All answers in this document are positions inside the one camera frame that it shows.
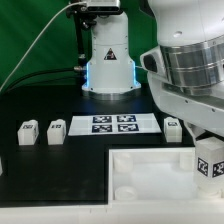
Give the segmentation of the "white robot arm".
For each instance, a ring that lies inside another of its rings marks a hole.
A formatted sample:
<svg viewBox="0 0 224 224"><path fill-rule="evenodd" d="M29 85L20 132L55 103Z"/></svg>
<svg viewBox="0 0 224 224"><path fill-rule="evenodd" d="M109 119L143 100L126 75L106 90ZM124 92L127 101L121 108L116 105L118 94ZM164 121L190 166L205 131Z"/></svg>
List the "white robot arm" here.
<svg viewBox="0 0 224 224"><path fill-rule="evenodd" d="M156 20L158 46L141 55L159 109L224 137L224 0L142 0ZM87 0L93 54L84 93L102 98L139 87L119 0Z"/></svg>

